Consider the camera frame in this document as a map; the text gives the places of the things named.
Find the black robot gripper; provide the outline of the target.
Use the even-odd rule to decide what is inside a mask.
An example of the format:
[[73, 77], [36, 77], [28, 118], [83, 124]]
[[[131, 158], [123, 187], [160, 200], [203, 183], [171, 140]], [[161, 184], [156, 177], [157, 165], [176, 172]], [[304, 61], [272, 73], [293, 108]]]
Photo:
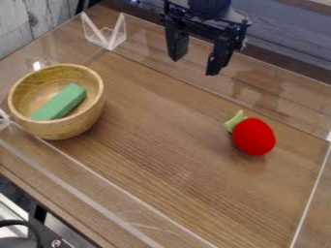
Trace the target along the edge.
[[177, 62], [187, 55], [188, 33], [217, 36], [207, 60], [207, 76], [216, 76], [236, 50], [245, 47], [249, 18], [236, 11], [231, 0], [164, 0], [168, 55]]

